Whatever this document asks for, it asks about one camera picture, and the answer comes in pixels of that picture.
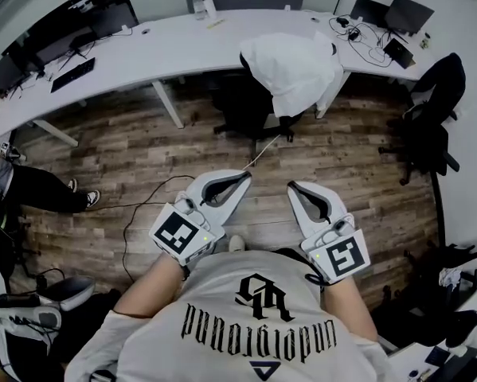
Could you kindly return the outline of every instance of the white t-shirt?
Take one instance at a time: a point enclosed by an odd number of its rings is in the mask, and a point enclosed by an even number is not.
[[[65,381],[106,368],[127,382],[394,380],[378,343],[321,310],[310,273],[267,251],[208,256],[153,319],[111,312]]]

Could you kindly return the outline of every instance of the desk leg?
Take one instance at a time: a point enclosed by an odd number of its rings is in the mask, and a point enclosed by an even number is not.
[[[176,111],[176,107],[174,107],[173,103],[171,102],[169,96],[167,95],[166,90],[164,89],[162,82],[159,80],[154,80],[152,82],[155,91],[157,91],[158,96],[164,106],[166,107],[167,111],[169,112],[170,117],[173,119],[174,124],[178,129],[183,129],[184,125],[178,112]]]
[[[52,124],[47,123],[45,120],[36,119],[33,121],[33,123],[36,124],[38,127],[41,127],[43,130],[48,131],[52,136],[56,136],[62,142],[67,143],[69,146],[79,146],[78,141],[63,133],[59,129],[55,128]]]
[[[341,81],[335,81],[335,84],[331,85],[325,92],[325,95],[323,96],[323,101],[324,105],[323,106],[318,106],[318,110],[316,111],[316,118],[321,119],[328,108],[331,106],[332,102],[334,102],[334,99],[336,96],[339,94],[341,91],[342,86],[346,83],[348,78],[350,77],[351,72],[345,71],[342,74]]]

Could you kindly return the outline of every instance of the water bottle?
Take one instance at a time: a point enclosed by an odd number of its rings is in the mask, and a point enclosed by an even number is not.
[[[203,0],[192,0],[194,5],[194,14],[197,20],[203,20],[206,17],[205,3]]]

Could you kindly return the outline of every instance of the graphic logo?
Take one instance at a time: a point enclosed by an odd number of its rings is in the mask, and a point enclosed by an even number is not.
[[[254,283],[261,284],[252,290],[252,292],[250,291],[251,280],[254,280]],[[238,297],[235,297],[235,302],[242,306],[252,307],[252,315],[258,320],[267,318],[263,315],[263,308],[271,309],[272,307],[276,307],[280,312],[280,318],[285,322],[290,322],[295,318],[286,310],[286,306],[284,305],[285,295],[286,293],[279,287],[274,286],[272,280],[268,280],[262,275],[255,273],[241,280],[240,291],[237,293]]]
[[[364,264],[364,257],[360,253],[355,238],[330,246],[326,252],[337,276],[344,275]]]
[[[250,365],[258,375],[258,377],[265,381],[279,368],[278,361],[250,361]]]
[[[182,253],[196,235],[198,229],[188,220],[173,212],[166,222],[157,230],[157,236],[167,247]]]

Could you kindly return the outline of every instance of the sneaker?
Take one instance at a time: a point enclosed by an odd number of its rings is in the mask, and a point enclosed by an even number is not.
[[[244,251],[245,241],[240,235],[233,235],[229,240],[229,251]]]
[[[72,190],[73,193],[76,193],[78,187],[77,180],[75,178],[72,178],[72,180],[68,182],[68,187]]]
[[[88,197],[88,203],[86,204],[86,208],[91,208],[100,200],[100,191],[91,191],[86,194],[86,197]]]

